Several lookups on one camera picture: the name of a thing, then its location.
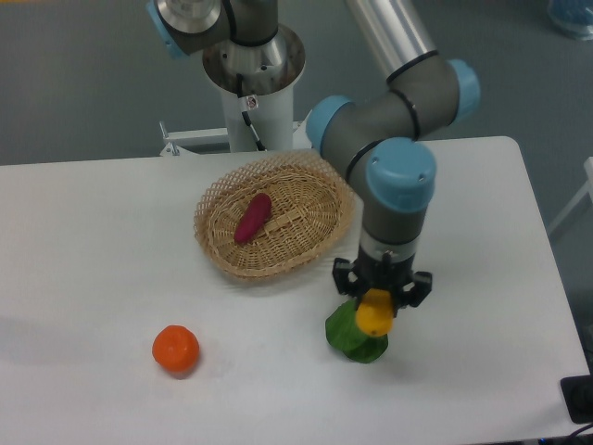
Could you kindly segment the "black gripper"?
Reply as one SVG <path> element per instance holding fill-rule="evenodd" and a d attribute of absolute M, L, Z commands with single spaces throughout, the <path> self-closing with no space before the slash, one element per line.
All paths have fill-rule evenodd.
<path fill-rule="evenodd" d="M 433 275 L 429 272 L 414 272 L 412 264 L 415 255 L 404 261 L 394 260 L 389 254 L 376 260 L 359 248 L 355 261 L 335 258 L 332 276 L 340 295 L 353 298 L 357 310 L 362 298 L 371 289 L 388 291 L 394 316 L 401 309 L 417 308 L 431 293 Z"/>

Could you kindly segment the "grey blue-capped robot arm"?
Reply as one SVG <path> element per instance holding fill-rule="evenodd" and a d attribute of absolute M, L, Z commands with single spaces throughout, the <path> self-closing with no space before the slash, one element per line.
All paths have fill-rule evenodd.
<path fill-rule="evenodd" d="M 338 291 L 388 293 L 393 309 L 418 306 L 432 276 L 412 264 L 436 163 L 421 138 L 473 113 L 481 88 L 464 61 L 437 51 L 410 1 L 351 1 L 348 8 L 387 86 L 356 104 L 333 95 L 305 121 L 311 145 L 363 203 L 359 253 L 338 259 Z M 274 1 L 150 1 L 146 10 L 173 57 L 200 54 L 219 89 L 233 152 L 293 145 L 293 87 L 305 66 L 300 38 Z"/>

